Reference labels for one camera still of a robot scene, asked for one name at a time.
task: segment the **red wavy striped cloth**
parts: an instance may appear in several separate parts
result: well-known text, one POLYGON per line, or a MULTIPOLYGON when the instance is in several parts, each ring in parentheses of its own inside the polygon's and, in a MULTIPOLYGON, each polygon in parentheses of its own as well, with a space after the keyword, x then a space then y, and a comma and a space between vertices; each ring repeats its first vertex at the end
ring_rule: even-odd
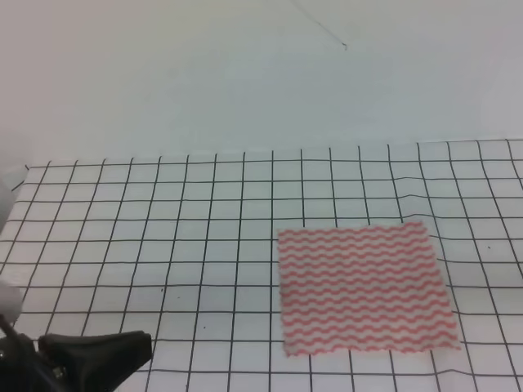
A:
POLYGON ((278 249, 287 355, 460 348, 423 223, 286 229, 278 249))

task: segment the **grid paper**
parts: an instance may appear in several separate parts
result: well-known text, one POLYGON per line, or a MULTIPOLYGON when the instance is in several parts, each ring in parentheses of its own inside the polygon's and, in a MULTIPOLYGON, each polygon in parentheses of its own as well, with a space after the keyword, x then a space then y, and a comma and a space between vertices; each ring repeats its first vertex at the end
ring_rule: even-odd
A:
POLYGON ((145 330, 120 391, 487 391, 523 383, 523 140, 31 167, 0 236, 19 332, 145 330), (463 349, 287 359, 276 230, 424 221, 463 349))

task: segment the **white wall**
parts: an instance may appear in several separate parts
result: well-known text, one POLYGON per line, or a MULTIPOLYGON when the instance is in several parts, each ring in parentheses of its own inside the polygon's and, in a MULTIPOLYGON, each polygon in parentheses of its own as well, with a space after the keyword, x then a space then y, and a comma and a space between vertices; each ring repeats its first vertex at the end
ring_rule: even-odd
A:
POLYGON ((0 167, 522 135, 521 0, 0 4, 0 167))

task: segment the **white grid surface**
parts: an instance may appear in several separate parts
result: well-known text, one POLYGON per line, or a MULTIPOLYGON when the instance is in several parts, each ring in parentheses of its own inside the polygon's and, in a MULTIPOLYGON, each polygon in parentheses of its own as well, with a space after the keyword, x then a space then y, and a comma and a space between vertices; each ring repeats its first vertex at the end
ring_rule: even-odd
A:
POLYGON ((523 140, 50 162, 0 237, 33 338, 145 330, 120 391, 521 391, 523 140), (276 230, 424 221, 463 349, 287 359, 276 230))

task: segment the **wavy red stripe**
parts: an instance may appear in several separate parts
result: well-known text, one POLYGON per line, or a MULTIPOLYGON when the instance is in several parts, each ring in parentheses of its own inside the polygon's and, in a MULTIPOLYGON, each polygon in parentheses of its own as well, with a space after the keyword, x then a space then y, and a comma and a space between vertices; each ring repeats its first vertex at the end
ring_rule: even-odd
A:
POLYGON ((416 328, 409 328, 405 325, 402 325, 402 326, 399 326, 396 328, 391 327, 390 325, 383 325, 382 327, 374 327, 369 324, 362 325, 361 327, 357 327, 357 326, 353 326, 353 325, 338 327, 338 326, 333 325, 332 327, 325 327, 325 328, 314 327, 309 330, 303 330, 302 328, 298 328, 298 329, 294 329, 292 331, 286 332, 285 336, 290 339, 292 336, 295 336, 295 335, 310 336, 310 335, 314 335, 315 333, 318 333, 318 332, 325 333, 325 334, 329 334, 330 332, 340 332, 340 333, 344 333, 344 332, 357 332, 357 333, 362 333, 362 332, 374 332, 374 333, 407 332, 410 334, 418 334, 421 331, 434 331, 438 327, 446 327, 450 330, 454 330, 457 327, 457 324, 456 323, 446 323, 444 321, 440 321, 438 323, 434 323, 434 325, 420 325, 419 327, 416 327, 416 328))
MULTIPOLYGON (((302 293, 302 297, 306 296, 317 296, 315 292, 305 292, 302 293)), ((411 296, 374 296, 374 297, 368 297, 368 296, 358 296, 356 298, 353 297, 341 297, 341 298, 331 298, 327 297, 323 300, 319 300, 317 298, 307 298, 306 300, 298 300, 298 299, 289 299, 287 298, 287 293, 285 297, 282 298, 282 303, 287 306, 295 306, 295 305, 303 305, 307 306, 310 304, 317 304, 317 305, 340 305, 345 302, 350 302, 352 304, 359 304, 362 302, 368 302, 369 304, 376 304, 376 303, 387 303, 387 302, 394 302, 394 301, 402 301, 404 303, 410 302, 410 301, 425 301, 427 298, 430 298, 431 296, 437 296, 439 298, 446 298, 447 295, 445 292, 437 292, 435 290, 430 290, 429 292, 425 293, 425 295, 419 296, 418 294, 413 294, 411 296)))
POLYGON ((371 278, 371 279, 362 279, 362 278, 354 278, 354 279, 347 279, 347 278, 340 278, 337 280, 331 280, 331 279, 321 279, 321 280, 305 280, 302 282, 299 282, 297 280, 291 280, 285 283, 285 286, 295 286, 295 287, 307 287, 308 286, 319 286, 321 284, 387 284, 387 283, 405 283, 405 282, 418 282, 421 278, 435 278, 439 277, 440 273, 439 271, 433 271, 433 272, 426 272, 423 274, 420 274, 418 276, 405 276, 403 278, 394 278, 393 276, 388 278, 371 278))
POLYGON ((393 305, 393 306, 380 305, 380 306, 375 306, 375 307, 363 305, 358 308, 354 308, 350 305, 346 305, 341 308, 335 308, 332 306, 329 306, 326 308, 308 308, 305 311, 300 310, 300 309, 292 309, 292 310, 289 309, 289 310, 285 310, 285 314, 287 314, 287 315, 291 315, 291 314, 308 315, 308 314, 311 314, 312 312, 314 312, 315 314, 327 314, 328 312, 356 313, 356 312, 362 312, 362 311, 364 311, 364 312, 398 312, 398 311, 400 311, 400 312, 410 313, 410 312, 414 312, 417 310, 429 310, 433 306, 441 306, 442 308, 447 309, 447 307, 449 305, 450 305, 450 303, 448 301, 433 300, 433 301, 428 302, 425 305, 412 305, 410 307, 405 307, 402 305, 393 305))
POLYGON ((308 320, 305 320, 303 318, 295 318, 295 319, 289 319, 290 316, 284 314, 282 317, 282 323, 285 326, 292 326, 296 323, 300 323, 301 325, 307 326, 311 325, 312 323, 329 323, 329 322, 335 322, 335 323, 345 323, 347 321, 353 322, 353 323, 361 323, 361 322, 372 322, 372 323, 379 323, 379 322, 390 322, 390 323, 397 323, 397 322, 405 322, 405 323, 419 323, 421 321, 431 321, 437 316, 443 316, 448 317, 451 319, 453 317, 452 312, 450 311, 443 311, 441 309, 436 309, 430 314, 417 314, 413 317, 408 317, 403 314, 398 314, 396 316, 389 316, 387 314, 383 314, 381 316, 372 316, 370 314, 362 314, 360 317, 354 316, 352 314, 347 314, 345 316, 330 316, 327 318, 319 318, 319 317, 312 317, 308 320))
POLYGON ((333 263, 326 262, 326 261, 303 261, 296 263, 294 261, 287 261, 283 264, 279 264, 279 268, 281 270, 288 270, 291 268, 296 269, 305 269, 305 268, 333 268, 333 267, 381 267, 383 265, 403 265, 403 264, 411 264, 418 260, 434 260, 434 255, 419 255, 414 258, 401 258, 398 260, 383 260, 383 261, 375 261, 375 260, 367 260, 367 261, 356 261, 351 260, 348 262, 344 261, 335 261, 333 263))
POLYGON ((360 247, 351 244, 347 246, 342 246, 341 244, 337 243, 336 245, 333 245, 331 247, 326 247, 324 245, 319 245, 318 247, 309 247, 309 246, 303 246, 303 247, 295 247, 293 245, 290 245, 288 247, 279 247, 279 252, 317 252, 317 251, 325 251, 325 252, 331 252, 331 251, 362 251, 366 249, 381 249, 381 248, 387 248, 387 249, 393 249, 395 247, 410 247, 411 245, 415 243, 426 243, 429 241, 428 237, 425 238, 413 238, 412 240, 402 243, 400 241, 396 241, 395 243, 366 243, 364 245, 361 245, 360 247))
POLYGON ((396 252, 387 252, 387 251, 383 251, 383 252, 378 252, 378 253, 373 253, 373 252, 364 252, 364 253, 358 253, 358 252, 350 252, 350 253, 347 253, 347 254, 343 254, 343 253, 334 253, 333 255, 325 255, 323 253, 320 253, 319 255, 303 255, 303 256, 298 256, 298 255, 281 255, 279 260, 280 261, 287 261, 287 260, 296 260, 296 261, 303 261, 303 260, 322 260, 322 259, 326 259, 326 260, 334 260, 334 259, 342 259, 342 260, 347 260, 347 259, 350 259, 351 257, 358 257, 358 258, 363 258, 363 257, 383 257, 383 256, 388 256, 388 257, 395 257, 395 256, 412 256, 415 252, 428 252, 432 250, 432 247, 431 246, 428 246, 428 247, 413 247, 412 249, 398 249, 396 252))
POLYGON ((458 345, 453 345, 452 343, 449 343, 448 341, 442 341, 441 343, 437 345, 423 345, 420 347, 398 347, 396 345, 384 345, 384 346, 377 346, 377 345, 371 345, 369 347, 365 347, 364 350, 361 349, 361 347, 356 345, 334 345, 332 347, 329 347, 328 349, 316 349, 314 351, 311 350, 305 350, 300 349, 297 351, 290 351, 287 347, 284 347, 287 355, 301 355, 301 354, 309 354, 309 355, 316 355, 316 354, 327 354, 332 353, 334 350, 338 349, 344 349, 344 350, 354 350, 354 351, 383 351, 383 350, 394 350, 399 351, 404 354, 408 353, 420 353, 423 351, 438 349, 438 348, 448 348, 448 349, 455 349, 460 350, 461 347, 458 345))
POLYGON ((353 234, 360 234, 360 233, 392 233, 396 231, 402 231, 405 229, 408 229, 409 227, 419 227, 423 226, 422 222, 406 222, 401 226, 391 226, 391 227, 383 227, 383 226, 365 226, 361 229, 350 229, 350 228, 336 228, 336 229, 285 229, 280 232, 281 234, 285 235, 299 235, 303 233, 310 233, 310 234, 331 234, 331 233, 353 233, 353 234))
POLYGON ((434 263, 420 263, 418 265, 413 266, 405 266, 400 269, 393 269, 393 268, 383 268, 383 269, 377 269, 377 268, 371 268, 371 269, 345 269, 343 271, 339 270, 332 270, 332 271, 320 271, 320 272, 313 272, 313 271, 306 271, 302 274, 296 272, 296 271, 288 271, 288 272, 280 272, 280 275, 282 278, 323 278, 326 276, 329 277, 337 277, 340 274, 347 274, 347 275, 382 275, 382 274, 403 274, 405 272, 418 272, 419 270, 425 270, 430 269, 434 270, 434 263))
POLYGON ((294 344, 294 345, 304 345, 304 346, 311 346, 311 345, 317 345, 317 344, 328 344, 332 341, 355 341, 360 344, 368 344, 368 343, 381 343, 381 342, 387 342, 389 344, 393 345, 400 345, 409 343, 411 345, 421 345, 424 341, 436 341, 437 339, 440 339, 441 337, 446 337, 452 341, 457 340, 458 336, 452 333, 449 333, 447 331, 439 331, 438 333, 434 335, 422 335, 417 339, 414 339, 410 336, 404 336, 400 339, 395 339, 392 335, 385 335, 385 336, 373 336, 373 335, 367 335, 365 337, 357 337, 357 336, 329 336, 329 338, 322 338, 322 337, 316 337, 315 339, 288 339, 288 343, 294 344))

